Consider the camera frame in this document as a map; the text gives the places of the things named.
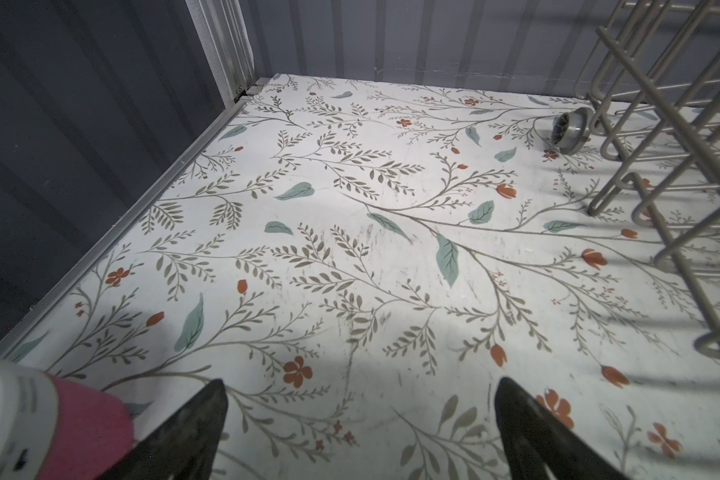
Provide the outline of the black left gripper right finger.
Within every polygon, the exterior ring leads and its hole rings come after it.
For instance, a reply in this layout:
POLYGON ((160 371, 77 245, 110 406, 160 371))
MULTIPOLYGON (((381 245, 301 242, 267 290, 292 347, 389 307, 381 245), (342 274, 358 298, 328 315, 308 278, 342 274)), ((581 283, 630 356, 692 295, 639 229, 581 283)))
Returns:
POLYGON ((494 397, 496 424, 512 479, 623 479, 509 377, 494 397))

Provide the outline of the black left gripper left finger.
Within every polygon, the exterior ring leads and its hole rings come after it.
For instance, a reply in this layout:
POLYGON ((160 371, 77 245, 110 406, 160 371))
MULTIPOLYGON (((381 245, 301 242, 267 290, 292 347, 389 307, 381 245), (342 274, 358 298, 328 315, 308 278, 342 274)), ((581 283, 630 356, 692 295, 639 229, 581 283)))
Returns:
POLYGON ((214 379, 101 479, 208 479, 228 410, 222 380, 214 379))

